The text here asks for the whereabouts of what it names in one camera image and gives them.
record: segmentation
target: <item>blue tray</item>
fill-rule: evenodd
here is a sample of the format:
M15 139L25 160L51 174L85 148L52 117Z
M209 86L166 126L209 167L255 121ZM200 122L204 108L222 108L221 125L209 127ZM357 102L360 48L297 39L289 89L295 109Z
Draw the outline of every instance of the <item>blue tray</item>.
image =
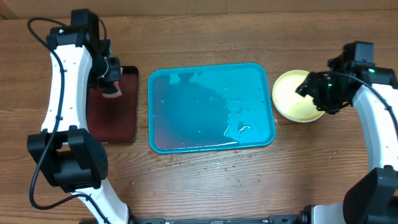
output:
M275 138L266 71L237 63L155 71L149 144L159 153L265 146Z

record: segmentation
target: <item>wooden surface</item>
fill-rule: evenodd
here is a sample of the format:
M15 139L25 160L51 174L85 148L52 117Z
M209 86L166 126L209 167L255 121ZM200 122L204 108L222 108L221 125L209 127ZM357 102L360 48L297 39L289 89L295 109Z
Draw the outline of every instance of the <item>wooden surface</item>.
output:
M327 69L326 61L354 40L374 42L376 63L397 69L397 11L110 17L105 23L115 56L141 72L136 141L105 146L110 182L137 217L296 214L310 203L341 201L367 173L362 129L352 108L309 124L289 122L274 110L277 135L267 147L156 154L148 144L147 80L160 68L257 62L272 90L286 71ZM34 25L42 37L50 27ZM29 203L35 162L26 139L40 131L50 81L49 53L29 34L26 21L0 21L1 223L92 218L79 200L48 211ZM42 175L36 189L42 205L67 196Z
M310 12L398 9L395 0L0 0L13 15L70 17L72 9L88 8L99 16L192 15L249 12Z

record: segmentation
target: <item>blue plastic tray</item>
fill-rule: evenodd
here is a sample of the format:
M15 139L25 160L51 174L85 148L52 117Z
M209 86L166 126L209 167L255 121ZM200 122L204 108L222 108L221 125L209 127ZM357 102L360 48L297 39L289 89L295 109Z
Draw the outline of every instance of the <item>blue plastic tray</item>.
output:
M149 144L159 153L265 146L275 138L256 63L162 69L148 80Z

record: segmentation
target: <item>yellow plate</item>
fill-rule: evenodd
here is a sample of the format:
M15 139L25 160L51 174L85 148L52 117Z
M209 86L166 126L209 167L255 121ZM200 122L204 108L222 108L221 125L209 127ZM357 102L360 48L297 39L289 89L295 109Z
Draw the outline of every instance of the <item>yellow plate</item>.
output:
M297 87L305 80L309 72L292 70L281 75L272 89L272 100L277 111L285 118L306 123L320 118L324 111L318 111L310 95L303 98L296 93Z

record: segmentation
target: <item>wooden table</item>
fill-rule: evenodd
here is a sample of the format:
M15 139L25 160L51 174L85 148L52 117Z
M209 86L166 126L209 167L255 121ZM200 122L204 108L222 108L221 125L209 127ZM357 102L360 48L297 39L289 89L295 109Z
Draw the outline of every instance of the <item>wooden table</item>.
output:
M358 116L347 108L310 124L274 110L277 135L262 148L160 155L148 144L147 80L160 68L257 62L269 89L293 70L327 70L355 40L375 43L375 62L397 69L397 11L300 12L104 18L115 56L140 70L134 144L106 145L108 178L139 218L264 217L341 201L368 169ZM44 37L53 24L38 22ZM0 21L0 222L78 223L92 218L79 200L40 211L28 199L36 166L27 135L40 131L49 101L48 51L26 21ZM66 197L42 175L36 200Z

